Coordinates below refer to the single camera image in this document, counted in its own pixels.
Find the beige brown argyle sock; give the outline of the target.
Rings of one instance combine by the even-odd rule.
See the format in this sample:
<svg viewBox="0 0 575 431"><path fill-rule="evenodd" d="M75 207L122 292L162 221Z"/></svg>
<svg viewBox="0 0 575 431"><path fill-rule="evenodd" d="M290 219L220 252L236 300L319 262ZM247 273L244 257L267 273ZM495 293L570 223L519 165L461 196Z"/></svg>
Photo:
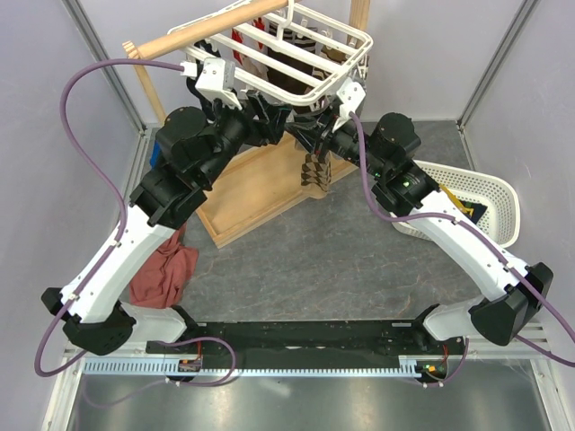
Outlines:
<svg viewBox="0 0 575 431"><path fill-rule="evenodd" d="M305 195L314 199L325 198L332 183L330 153L307 154L301 165L300 186Z"/></svg>

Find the white plastic clip hanger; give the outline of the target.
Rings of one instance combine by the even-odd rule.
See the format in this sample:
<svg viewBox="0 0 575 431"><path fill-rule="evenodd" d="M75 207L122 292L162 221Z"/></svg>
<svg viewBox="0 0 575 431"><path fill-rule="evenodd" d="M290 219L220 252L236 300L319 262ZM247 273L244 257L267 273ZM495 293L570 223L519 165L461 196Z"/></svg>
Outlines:
<svg viewBox="0 0 575 431"><path fill-rule="evenodd" d="M212 30L202 37L207 44L204 48L196 42L188 43L181 49L184 61L202 67L206 58L219 57L233 63L234 93L239 102L247 99L248 92L261 92L269 102L311 107L334 100L346 77L363 85L368 54L373 47L373 40L365 31L294 1L275 6L259 16L262 24L256 23L253 18L246 18L238 24L227 25L223 30ZM298 48L283 40L284 30L305 35L319 45L336 48L348 55L348 60L338 65ZM328 75L323 81L313 78L269 57L267 48L316 66L327 71ZM268 66L310 85L311 91L296 95L271 84L267 79Z"/></svg>

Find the white plastic laundry basket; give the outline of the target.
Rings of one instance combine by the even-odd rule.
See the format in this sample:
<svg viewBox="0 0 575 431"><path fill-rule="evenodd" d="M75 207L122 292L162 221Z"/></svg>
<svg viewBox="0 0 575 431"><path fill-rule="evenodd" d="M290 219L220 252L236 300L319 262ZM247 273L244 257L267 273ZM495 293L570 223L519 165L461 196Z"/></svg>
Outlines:
<svg viewBox="0 0 575 431"><path fill-rule="evenodd" d="M520 205L518 194L510 184L480 172L422 160L416 163L462 203L485 205L488 209L477 226L498 245L507 249L516 242L520 231Z"/></svg>

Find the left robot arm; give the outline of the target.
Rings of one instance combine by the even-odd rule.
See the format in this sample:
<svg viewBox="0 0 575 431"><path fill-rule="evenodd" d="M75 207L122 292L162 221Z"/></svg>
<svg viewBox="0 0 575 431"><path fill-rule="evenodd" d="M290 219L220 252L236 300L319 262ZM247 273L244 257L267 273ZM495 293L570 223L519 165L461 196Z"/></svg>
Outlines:
<svg viewBox="0 0 575 431"><path fill-rule="evenodd" d="M214 121L195 107L176 109L166 118L156 133L161 155L131 193L117 231L75 281L42 294L76 347L106 356L129 341L161 341L178 353L196 346L198 333L182 308L144 308L119 297L158 247L206 201L240 148L277 144L292 110L256 91L237 107L215 101L213 109Z"/></svg>

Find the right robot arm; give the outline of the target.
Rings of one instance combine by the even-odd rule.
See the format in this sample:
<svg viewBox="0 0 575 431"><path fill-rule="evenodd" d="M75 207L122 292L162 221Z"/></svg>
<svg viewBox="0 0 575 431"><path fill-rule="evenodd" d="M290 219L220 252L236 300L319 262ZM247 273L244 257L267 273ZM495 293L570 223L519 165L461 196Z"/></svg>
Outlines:
<svg viewBox="0 0 575 431"><path fill-rule="evenodd" d="M330 150L361 170L367 203L383 208L384 220L407 223L431 239L477 285L480 296L425 311L411 331L421 353L444 340L481 335L507 346L541 310L553 281L543 262L529 265L506 251L468 216L412 157L421 144L411 119L387 113L371 134L357 117L334 129L326 114L300 115L288 133L310 150Z"/></svg>

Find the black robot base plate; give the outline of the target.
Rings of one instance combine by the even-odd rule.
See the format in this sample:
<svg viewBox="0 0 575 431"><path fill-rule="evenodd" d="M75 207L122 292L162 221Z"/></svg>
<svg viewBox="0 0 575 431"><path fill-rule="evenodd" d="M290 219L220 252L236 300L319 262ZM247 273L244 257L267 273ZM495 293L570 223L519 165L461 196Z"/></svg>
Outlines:
<svg viewBox="0 0 575 431"><path fill-rule="evenodd" d="M209 322L185 335L202 337L227 342L240 370L391 368L400 356L464 352L461 336L437 341L415 320Z"/></svg>

